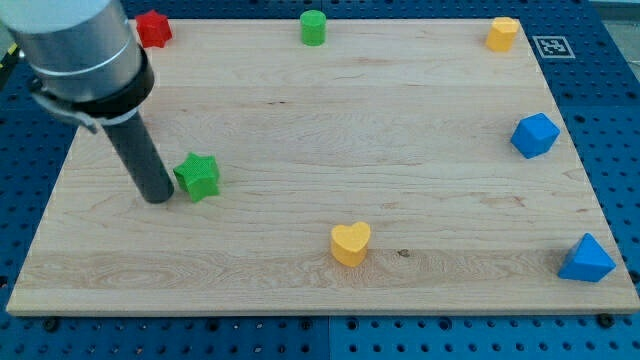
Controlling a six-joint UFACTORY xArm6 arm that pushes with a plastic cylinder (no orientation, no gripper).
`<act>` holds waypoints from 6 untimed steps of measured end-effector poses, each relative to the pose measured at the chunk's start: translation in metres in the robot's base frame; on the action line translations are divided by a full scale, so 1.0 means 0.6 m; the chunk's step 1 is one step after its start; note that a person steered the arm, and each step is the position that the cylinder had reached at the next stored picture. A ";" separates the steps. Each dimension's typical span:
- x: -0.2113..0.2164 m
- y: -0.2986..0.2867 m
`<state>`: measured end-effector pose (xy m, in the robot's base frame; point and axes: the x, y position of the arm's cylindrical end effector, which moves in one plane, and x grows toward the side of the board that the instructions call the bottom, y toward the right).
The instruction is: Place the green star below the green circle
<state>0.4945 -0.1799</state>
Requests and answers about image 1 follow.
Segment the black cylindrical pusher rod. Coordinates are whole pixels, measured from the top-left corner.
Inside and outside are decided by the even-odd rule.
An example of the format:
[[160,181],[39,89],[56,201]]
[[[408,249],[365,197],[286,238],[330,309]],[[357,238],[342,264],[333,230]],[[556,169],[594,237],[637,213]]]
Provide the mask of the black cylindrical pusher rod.
[[168,201],[174,186],[139,113],[103,129],[142,198],[151,204]]

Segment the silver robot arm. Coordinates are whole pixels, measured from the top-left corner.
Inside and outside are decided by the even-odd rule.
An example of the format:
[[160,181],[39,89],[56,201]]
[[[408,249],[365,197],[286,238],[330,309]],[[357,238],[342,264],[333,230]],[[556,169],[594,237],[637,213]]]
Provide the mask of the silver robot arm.
[[56,120],[103,129],[141,196],[172,181],[139,113],[154,73],[118,0],[2,0],[1,22],[34,71],[29,91]]

